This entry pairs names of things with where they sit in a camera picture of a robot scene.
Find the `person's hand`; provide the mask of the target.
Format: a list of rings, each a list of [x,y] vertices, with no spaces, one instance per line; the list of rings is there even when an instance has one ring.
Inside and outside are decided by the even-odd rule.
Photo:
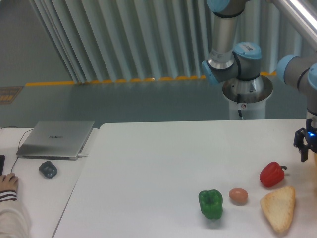
[[[0,176],[0,192],[14,191],[18,189],[18,176],[15,173]]]

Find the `striped cream sleeve forearm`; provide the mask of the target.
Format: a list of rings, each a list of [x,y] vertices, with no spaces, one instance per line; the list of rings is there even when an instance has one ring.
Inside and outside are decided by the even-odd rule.
[[[30,237],[29,221],[14,190],[0,192],[0,237]]]

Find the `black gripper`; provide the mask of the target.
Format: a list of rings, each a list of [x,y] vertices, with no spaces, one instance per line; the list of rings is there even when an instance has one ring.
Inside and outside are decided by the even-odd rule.
[[[312,119],[306,120],[306,127],[295,132],[293,145],[299,148],[301,162],[308,159],[309,149],[317,148],[317,129],[312,126]]]

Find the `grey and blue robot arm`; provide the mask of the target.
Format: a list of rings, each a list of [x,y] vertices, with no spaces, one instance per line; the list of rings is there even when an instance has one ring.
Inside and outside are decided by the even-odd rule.
[[[237,18],[246,6],[244,0],[210,0],[208,7],[215,15],[212,49],[202,62],[210,84],[223,83],[223,95],[231,103],[235,119],[262,119],[265,102],[272,94],[272,83],[261,76],[260,47],[252,42],[234,43]],[[284,56],[277,64],[277,76],[307,98],[306,126],[295,132],[294,146],[301,160],[317,150],[317,57]]]

